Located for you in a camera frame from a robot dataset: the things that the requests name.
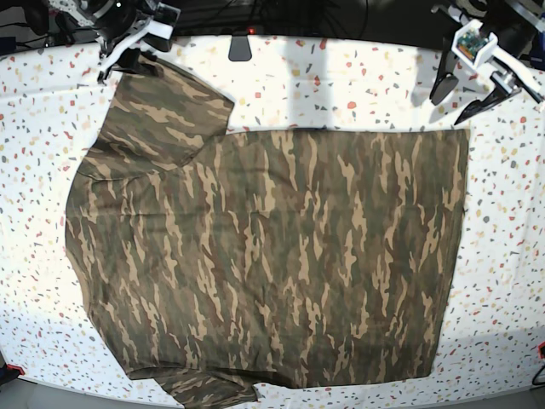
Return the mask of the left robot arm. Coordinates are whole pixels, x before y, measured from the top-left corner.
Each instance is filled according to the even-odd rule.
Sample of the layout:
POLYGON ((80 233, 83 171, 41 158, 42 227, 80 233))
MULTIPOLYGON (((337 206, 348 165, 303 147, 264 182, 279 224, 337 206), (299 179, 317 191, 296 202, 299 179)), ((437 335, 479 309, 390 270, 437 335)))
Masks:
POLYGON ((459 79, 455 68, 461 64, 472 74, 489 73, 493 90, 483 99, 470 102, 458 116, 461 124, 470 118, 525 91, 544 109, 541 85, 523 62, 523 51, 544 33, 544 9, 537 1, 472 1, 481 16, 470 14, 454 1, 436 3, 433 14, 441 13, 456 23, 443 36, 442 52, 429 100, 438 106, 453 92, 459 79))

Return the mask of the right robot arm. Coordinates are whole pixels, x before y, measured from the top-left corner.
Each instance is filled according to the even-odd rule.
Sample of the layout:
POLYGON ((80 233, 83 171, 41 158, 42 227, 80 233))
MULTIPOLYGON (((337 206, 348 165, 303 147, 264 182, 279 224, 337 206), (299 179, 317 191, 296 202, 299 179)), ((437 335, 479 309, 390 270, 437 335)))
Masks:
POLYGON ((111 72, 160 77, 162 69, 141 62, 144 43, 168 52, 181 11, 153 0, 51 1, 53 8, 68 13, 97 34, 100 45, 97 81, 103 84, 111 72))

